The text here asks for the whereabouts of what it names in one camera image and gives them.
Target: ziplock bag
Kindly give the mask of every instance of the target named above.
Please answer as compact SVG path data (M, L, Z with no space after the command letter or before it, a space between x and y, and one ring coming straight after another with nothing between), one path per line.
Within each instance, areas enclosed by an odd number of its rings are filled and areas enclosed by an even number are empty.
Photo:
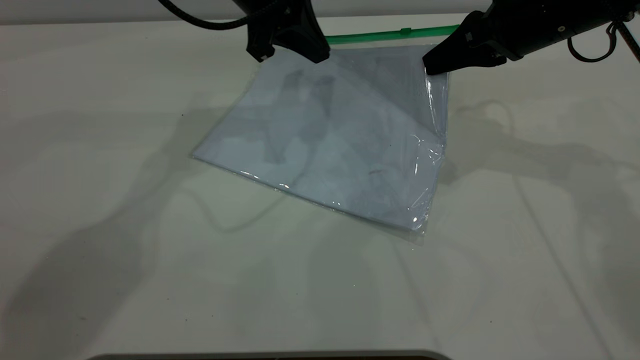
M432 45L279 49L194 157L338 211L420 231L444 158L447 75Z

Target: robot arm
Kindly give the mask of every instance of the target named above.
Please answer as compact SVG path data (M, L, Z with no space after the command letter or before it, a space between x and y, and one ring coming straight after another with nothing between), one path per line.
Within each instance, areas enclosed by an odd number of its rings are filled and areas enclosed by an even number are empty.
M296 51L314 63L329 57L330 48L314 15L311 0L234 0L246 15L228 23L197 19L170 0L159 0L181 19L201 28L224 30L248 26L247 51L258 61L274 54L273 45ZM467 15L459 28L423 58L429 75L464 67L494 67L568 39L581 61L600 61L616 45L616 31L640 61L640 47L624 25L640 9L640 0L493 0L486 12ZM587 59L575 51L571 37L611 22L609 52Z

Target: plastic bag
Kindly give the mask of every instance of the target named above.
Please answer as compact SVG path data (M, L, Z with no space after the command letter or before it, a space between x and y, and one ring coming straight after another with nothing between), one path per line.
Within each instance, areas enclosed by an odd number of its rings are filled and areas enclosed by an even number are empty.
M279 49L194 157L338 211L420 231L444 159L447 75L432 45Z

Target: table surface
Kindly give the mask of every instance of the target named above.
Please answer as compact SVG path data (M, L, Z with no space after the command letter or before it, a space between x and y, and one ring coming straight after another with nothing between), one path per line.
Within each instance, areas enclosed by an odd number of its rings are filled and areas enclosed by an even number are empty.
M408 241L189 157L257 68L245 29L0 34L0 359L640 356L640 66L622 41L597 64L556 44L453 73L447 159ZM595 56L606 41L575 45Z

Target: black cable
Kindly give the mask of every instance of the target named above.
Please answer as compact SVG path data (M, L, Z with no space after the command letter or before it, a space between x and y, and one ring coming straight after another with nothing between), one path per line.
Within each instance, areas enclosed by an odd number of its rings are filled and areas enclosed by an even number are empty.
M608 58L609 55L613 54L613 51L616 49L618 39L616 38L616 26L614 22L610 23L609 26L607 26L607 36L609 36L609 51L607 51L607 53L602 55L601 57L595 59L585 58L584 56L580 55L573 47L573 41L571 40L571 38L566 39L566 44L569 47L569 52L571 53L571 55L573 55L574 58L586 63L596 63Z
M627 29L625 23L620 20L616 20L613 22L613 24L620 32L620 35L622 35L622 38L625 39L625 42L629 46L629 49L631 49L631 52L634 54L638 62L640 62L640 46L638 46L638 43L634 39L634 36L631 35L629 29Z
M191 25L198 26L199 28L208 29L208 30L229 30L239 28L241 26L247 25L249 22L256 20L265 15L269 15L274 10L278 9L278 5L284 3L284 0L274 0L267 6L253 12L241 19L229 21L229 22L210 22L202 19L198 19L195 16L192 16L180 9L178 6L173 4L170 0L158 0L167 10L169 10L172 14L179 17L180 19L190 23Z

